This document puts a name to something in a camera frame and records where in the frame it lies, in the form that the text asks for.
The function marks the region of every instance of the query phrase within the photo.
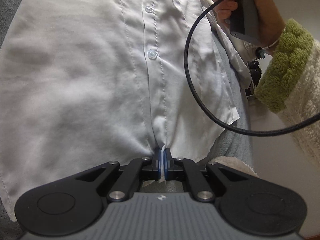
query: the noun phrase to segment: black cable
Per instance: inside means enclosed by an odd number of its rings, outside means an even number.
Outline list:
[[[220,121],[218,118],[216,118],[208,109],[207,107],[204,105],[204,103],[201,101],[201,99],[199,98],[191,77],[190,77],[190,73],[189,73],[189,67],[188,67],[188,50],[189,50],[189,45],[190,45],[190,41],[191,41],[191,37],[192,34],[196,28],[196,26],[198,25],[198,23],[202,20],[202,18],[208,13],[210,12],[214,7],[216,7],[217,5],[219,5],[221,2],[223,2],[224,0],[218,0],[216,1],[213,5],[209,6],[198,18],[197,20],[194,22],[193,26],[190,29],[190,32],[188,34],[187,37],[187,41],[186,41],[186,46],[184,49],[184,70],[186,73],[186,78],[188,81],[188,85],[190,87],[191,93],[193,95],[193,97],[195,98],[196,102],[198,103],[198,105],[201,107],[201,109],[205,112],[205,114],[212,120],[214,121],[217,125],[230,130],[232,132],[235,133],[240,133],[240,134],[244,134],[244,135],[249,135],[249,136],[257,136],[257,137],[270,137],[270,136],[278,136],[278,135],[283,135],[283,134],[287,134],[287,133],[291,133],[297,130],[300,130],[302,128],[305,128],[317,121],[320,120],[320,113],[314,115],[313,117],[310,117],[306,120],[304,120],[301,123],[295,124],[293,126],[284,128],[284,129],[279,129],[279,130],[272,130],[272,131],[252,131],[252,130],[245,130],[245,129],[241,129],[241,128],[237,128],[231,125],[228,125],[227,123],[224,123],[222,121]]]

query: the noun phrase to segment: gray carpet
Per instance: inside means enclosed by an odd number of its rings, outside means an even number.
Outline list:
[[[0,0],[0,47],[21,1]],[[14,240],[21,236],[21,234],[22,230],[18,223],[14,223],[9,219],[0,200],[0,239]]]

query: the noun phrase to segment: shirt button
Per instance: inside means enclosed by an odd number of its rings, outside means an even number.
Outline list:
[[[157,52],[153,49],[149,49],[148,50],[148,58],[149,59],[152,59],[152,60],[155,60],[157,58]]]
[[[144,9],[145,9],[145,11],[148,12],[148,13],[152,13],[152,12],[153,12],[153,9],[152,9],[151,6],[148,6],[148,5],[147,5]]]

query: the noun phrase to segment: white shirt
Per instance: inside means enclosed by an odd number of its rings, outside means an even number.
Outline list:
[[[223,131],[196,104],[183,51],[205,0],[23,0],[0,51],[0,197],[99,164],[152,155],[199,161]],[[250,74],[212,15],[189,49],[197,93],[239,118],[211,25],[244,86]]]

